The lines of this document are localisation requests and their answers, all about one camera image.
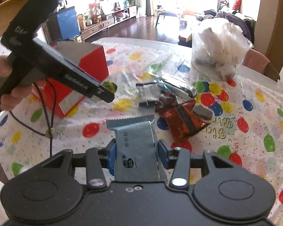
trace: gray snack packet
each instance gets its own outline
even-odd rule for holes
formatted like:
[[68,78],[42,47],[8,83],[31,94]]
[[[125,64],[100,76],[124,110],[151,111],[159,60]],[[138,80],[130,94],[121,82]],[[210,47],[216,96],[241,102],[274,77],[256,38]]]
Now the gray snack packet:
[[107,120],[109,130],[115,131],[116,181],[148,182],[167,180],[157,154],[154,115]]

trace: human hand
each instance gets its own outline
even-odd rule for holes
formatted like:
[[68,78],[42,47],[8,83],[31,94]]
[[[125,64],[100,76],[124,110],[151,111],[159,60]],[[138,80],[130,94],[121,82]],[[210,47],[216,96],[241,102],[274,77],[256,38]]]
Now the human hand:
[[[0,77],[7,77],[12,72],[12,67],[7,63],[5,60],[6,56],[0,56]],[[39,87],[44,87],[46,82],[44,79],[39,80],[36,82]],[[18,105],[22,99],[26,98],[32,90],[32,86],[29,87],[15,87],[10,94],[2,95],[0,102],[1,102],[1,109],[5,111],[13,110],[16,105]]]

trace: red cardboard box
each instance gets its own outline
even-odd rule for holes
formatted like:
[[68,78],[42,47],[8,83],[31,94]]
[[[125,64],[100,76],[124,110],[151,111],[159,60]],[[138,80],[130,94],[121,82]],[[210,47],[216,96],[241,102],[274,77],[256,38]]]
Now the red cardboard box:
[[[53,45],[66,58],[70,59],[75,65],[85,70],[98,81],[102,82],[109,76],[104,48],[101,45],[91,43],[77,43],[73,41],[59,41]],[[57,105],[55,114],[64,118],[85,96],[72,90],[69,87],[48,79],[57,91]],[[44,98],[45,105],[52,110],[54,103],[54,92],[49,84],[40,89]],[[40,100],[36,90],[33,94]]]

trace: red foil wrapper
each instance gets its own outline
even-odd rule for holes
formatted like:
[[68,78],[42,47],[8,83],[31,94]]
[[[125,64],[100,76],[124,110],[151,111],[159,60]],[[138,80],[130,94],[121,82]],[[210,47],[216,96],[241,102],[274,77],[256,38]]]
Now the red foil wrapper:
[[168,123],[175,143],[182,143],[210,124],[193,113],[194,106],[195,100],[191,100],[180,105],[164,107],[158,111]]

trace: plastic tablecloth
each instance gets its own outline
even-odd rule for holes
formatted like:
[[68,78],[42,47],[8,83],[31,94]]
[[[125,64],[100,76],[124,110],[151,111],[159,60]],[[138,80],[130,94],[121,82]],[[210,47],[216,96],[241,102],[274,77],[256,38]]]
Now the plastic tablecloth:
[[[114,138],[106,128],[107,119],[153,114],[153,109],[139,108],[136,82],[151,81],[148,73],[168,72],[194,83],[197,105],[214,112],[211,125],[175,144],[163,118],[156,115],[156,132],[171,147],[180,146],[192,153],[213,150],[231,159],[272,184],[277,193],[269,219],[283,225],[283,95],[243,76],[233,81],[207,79],[191,65],[191,53],[178,47],[161,47],[102,42],[106,52],[109,77],[103,83],[115,92],[115,100],[105,103],[95,97],[76,106],[67,118],[55,118],[53,154],[63,149],[83,153],[92,147],[105,147]],[[47,126],[41,104],[32,95],[14,110],[15,116],[45,133]],[[49,140],[18,124],[8,112],[0,117],[0,162],[9,179],[49,157]],[[107,180],[113,176],[104,169]],[[172,171],[167,171],[171,178]],[[86,183],[85,170],[76,170],[75,178]],[[199,169],[191,169],[190,183],[201,178]]]

